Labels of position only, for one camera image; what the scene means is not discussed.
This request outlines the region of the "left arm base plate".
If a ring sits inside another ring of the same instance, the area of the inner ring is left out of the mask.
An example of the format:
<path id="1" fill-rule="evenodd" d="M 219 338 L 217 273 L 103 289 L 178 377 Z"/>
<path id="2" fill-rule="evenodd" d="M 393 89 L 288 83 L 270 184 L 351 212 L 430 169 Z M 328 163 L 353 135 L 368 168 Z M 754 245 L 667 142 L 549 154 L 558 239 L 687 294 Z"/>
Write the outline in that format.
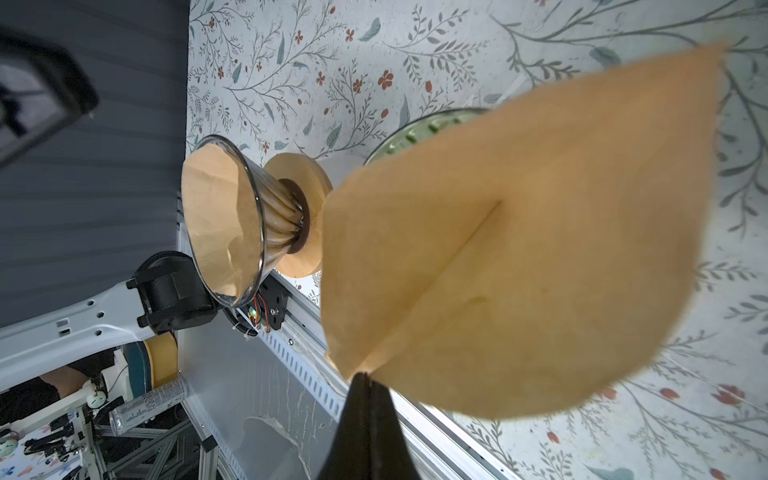
<path id="1" fill-rule="evenodd" d="M 246 339 L 255 338 L 282 328 L 289 298 L 286 287 L 271 273 L 248 303 L 237 308 L 225 307 L 222 312 L 234 330 Z"/>

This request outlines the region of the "grey clear glass dripper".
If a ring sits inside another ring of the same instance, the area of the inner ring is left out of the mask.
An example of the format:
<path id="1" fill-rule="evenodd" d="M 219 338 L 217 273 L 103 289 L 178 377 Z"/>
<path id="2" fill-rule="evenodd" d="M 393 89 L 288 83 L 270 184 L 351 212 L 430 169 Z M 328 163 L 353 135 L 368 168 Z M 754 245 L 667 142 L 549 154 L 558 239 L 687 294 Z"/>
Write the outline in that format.
<path id="1" fill-rule="evenodd" d="M 252 300 L 304 227 L 302 205 L 287 185 L 220 135 L 201 139 L 184 161 L 181 200 L 195 267 L 228 308 Z"/>

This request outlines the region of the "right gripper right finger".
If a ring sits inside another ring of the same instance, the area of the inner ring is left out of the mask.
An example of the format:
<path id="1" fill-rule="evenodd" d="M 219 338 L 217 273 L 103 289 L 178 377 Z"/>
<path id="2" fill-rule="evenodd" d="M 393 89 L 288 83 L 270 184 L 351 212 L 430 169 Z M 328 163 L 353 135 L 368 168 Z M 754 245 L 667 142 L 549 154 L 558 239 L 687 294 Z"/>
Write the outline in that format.
<path id="1" fill-rule="evenodd" d="M 370 478 L 420 480 L 412 461 L 390 391 L 370 382 L 369 459 Z"/>

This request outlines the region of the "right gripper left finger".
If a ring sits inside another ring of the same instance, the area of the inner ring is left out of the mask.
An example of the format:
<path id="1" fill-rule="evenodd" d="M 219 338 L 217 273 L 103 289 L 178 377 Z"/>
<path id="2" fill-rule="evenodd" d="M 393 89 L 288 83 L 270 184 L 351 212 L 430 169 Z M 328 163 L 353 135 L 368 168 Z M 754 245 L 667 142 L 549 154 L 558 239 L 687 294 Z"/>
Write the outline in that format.
<path id="1" fill-rule="evenodd" d="M 364 480 L 370 478 L 370 379 L 356 374 L 328 456 L 317 479 Z"/>

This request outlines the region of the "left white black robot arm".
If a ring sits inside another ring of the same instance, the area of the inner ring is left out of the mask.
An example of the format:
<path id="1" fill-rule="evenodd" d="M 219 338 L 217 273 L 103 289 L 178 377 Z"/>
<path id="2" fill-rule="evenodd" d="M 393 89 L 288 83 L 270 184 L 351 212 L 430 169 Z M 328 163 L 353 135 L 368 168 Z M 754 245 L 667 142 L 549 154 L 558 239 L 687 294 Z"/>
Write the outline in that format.
<path id="1" fill-rule="evenodd" d="M 204 325 L 220 309 L 189 255 L 159 252 L 98 295 L 3 327 L 1 389 L 104 350 Z"/>

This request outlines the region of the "green glass dripper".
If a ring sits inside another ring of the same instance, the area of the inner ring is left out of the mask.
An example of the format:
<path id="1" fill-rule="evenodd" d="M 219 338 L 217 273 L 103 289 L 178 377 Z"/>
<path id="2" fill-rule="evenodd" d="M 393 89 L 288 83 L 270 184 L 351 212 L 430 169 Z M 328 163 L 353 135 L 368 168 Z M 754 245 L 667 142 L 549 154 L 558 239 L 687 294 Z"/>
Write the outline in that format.
<path id="1" fill-rule="evenodd" d="M 433 113 L 405 126 L 387 137 L 365 160 L 364 166 L 373 162 L 395 155 L 422 143 L 435 135 L 452 127 L 467 123 L 484 114 L 486 109 L 461 108 Z"/>

